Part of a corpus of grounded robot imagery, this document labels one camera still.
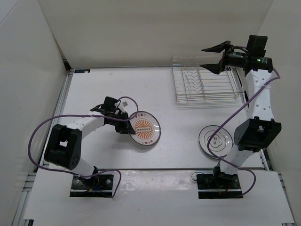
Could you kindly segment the orange sunburst plate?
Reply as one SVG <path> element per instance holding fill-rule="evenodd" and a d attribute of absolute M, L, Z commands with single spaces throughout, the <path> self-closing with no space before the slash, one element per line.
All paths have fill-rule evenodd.
<path fill-rule="evenodd" d="M 161 137 L 161 126 L 156 117 L 146 111 L 139 111 L 137 115 L 130 120 L 135 134 L 130 137 L 138 144 L 143 146 L 155 145 Z"/>

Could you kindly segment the white flower plate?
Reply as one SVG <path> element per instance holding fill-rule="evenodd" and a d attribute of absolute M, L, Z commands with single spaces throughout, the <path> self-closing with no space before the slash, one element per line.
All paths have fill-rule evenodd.
<path fill-rule="evenodd" d="M 202 141 L 205 144 L 208 143 L 211 135 L 219 128 L 219 126 L 216 125 L 209 125 L 204 127 L 198 136 L 198 141 Z M 228 152 L 233 147 L 233 139 L 230 133 L 225 129 L 220 129 L 216 135 L 213 136 L 213 138 L 210 141 L 210 144 L 215 147 L 221 147 L 221 151 L 218 153 L 214 153 L 219 157 L 224 158 Z"/>

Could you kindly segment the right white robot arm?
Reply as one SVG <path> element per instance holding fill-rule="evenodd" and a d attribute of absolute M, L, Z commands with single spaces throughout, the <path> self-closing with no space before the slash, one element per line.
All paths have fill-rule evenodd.
<path fill-rule="evenodd" d="M 232 45 L 225 41 L 205 48 L 204 52 L 222 53 L 216 64 L 202 67 L 214 74 L 220 74 L 228 67 L 241 68 L 245 72 L 248 101 L 235 114 L 248 109 L 247 119 L 234 132 L 234 145 L 227 156 L 220 159 L 214 168 L 211 182 L 216 188 L 233 181 L 238 169 L 254 153 L 267 148 L 280 133 L 282 125 L 275 121 L 270 102 L 270 83 L 280 77 L 273 77 L 273 61 L 266 57 L 266 36 L 250 35 L 246 47 Z"/>

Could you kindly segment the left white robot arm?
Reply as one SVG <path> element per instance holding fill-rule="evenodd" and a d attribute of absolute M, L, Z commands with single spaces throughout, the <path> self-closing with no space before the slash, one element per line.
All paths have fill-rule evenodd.
<path fill-rule="evenodd" d="M 119 99 L 106 97 L 104 102 L 93 107 L 89 114 L 78 115 L 79 119 L 75 122 L 53 126 L 44 153 L 44 160 L 67 169 L 68 173 L 81 177 L 82 183 L 87 188 L 96 187 L 99 182 L 98 170 L 81 157 L 82 140 L 105 125 L 112 125 L 119 134 L 134 135 L 135 131 L 130 120 L 137 115 L 137 112 L 128 116 L 123 99 L 133 101 L 130 97 L 120 97 Z"/>

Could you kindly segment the blue corner sticker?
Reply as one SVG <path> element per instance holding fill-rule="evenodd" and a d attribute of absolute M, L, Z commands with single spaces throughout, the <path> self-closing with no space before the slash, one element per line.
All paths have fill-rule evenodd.
<path fill-rule="evenodd" d="M 74 73 L 90 73 L 90 69 L 76 69 Z"/>

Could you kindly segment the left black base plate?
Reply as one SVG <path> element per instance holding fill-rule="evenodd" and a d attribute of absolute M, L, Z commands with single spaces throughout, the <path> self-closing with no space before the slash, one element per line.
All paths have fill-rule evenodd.
<path fill-rule="evenodd" d="M 111 198 L 113 191 L 113 174 L 102 174 L 94 182 L 84 182 L 74 176 L 70 188 L 70 197 Z"/>

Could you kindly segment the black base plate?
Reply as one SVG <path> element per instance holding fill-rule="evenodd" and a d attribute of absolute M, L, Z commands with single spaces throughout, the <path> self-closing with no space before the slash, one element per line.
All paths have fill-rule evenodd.
<path fill-rule="evenodd" d="M 70 188 L 70 197 L 111 198 L 113 191 L 113 174 L 102 174 L 94 182 L 84 182 L 74 176 Z"/>
<path fill-rule="evenodd" d="M 240 199 L 243 198 L 237 175 L 230 180 L 215 181 L 213 174 L 194 172 L 191 180 L 197 183 L 199 199 Z"/>

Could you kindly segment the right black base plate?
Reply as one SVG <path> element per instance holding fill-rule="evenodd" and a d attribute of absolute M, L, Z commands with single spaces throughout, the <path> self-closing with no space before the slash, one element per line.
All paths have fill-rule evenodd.
<path fill-rule="evenodd" d="M 237 175 L 230 180 L 215 181 L 213 174 L 194 172 L 191 180 L 197 183 L 199 199 L 240 199 L 243 198 Z"/>

